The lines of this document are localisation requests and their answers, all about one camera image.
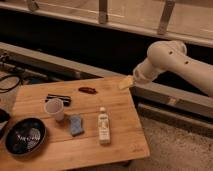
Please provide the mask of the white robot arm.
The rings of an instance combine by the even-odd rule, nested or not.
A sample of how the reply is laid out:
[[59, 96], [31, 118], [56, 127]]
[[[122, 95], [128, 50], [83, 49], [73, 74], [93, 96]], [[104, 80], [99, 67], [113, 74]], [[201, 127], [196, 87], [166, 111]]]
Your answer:
[[126, 89], [135, 84], [147, 84], [160, 74], [172, 72], [213, 98], [213, 65], [195, 60], [187, 55], [182, 41], [157, 41], [147, 49], [146, 59], [119, 84]]

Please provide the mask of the white gripper wrist block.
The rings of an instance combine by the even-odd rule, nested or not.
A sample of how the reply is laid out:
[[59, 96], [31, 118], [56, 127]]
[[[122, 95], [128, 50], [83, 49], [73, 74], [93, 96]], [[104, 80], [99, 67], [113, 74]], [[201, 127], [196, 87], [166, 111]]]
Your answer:
[[148, 59], [139, 63], [133, 70], [133, 80], [138, 84], [147, 84], [152, 82], [158, 76], [156, 68]]

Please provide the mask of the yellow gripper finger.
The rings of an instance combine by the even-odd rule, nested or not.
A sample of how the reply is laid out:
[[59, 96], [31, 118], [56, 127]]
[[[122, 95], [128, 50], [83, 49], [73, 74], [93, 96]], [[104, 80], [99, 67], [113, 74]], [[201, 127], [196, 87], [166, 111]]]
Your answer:
[[130, 88], [134, 85], [133, 77], [131, 75], [126, 76], [120, 83], [120, 89]]

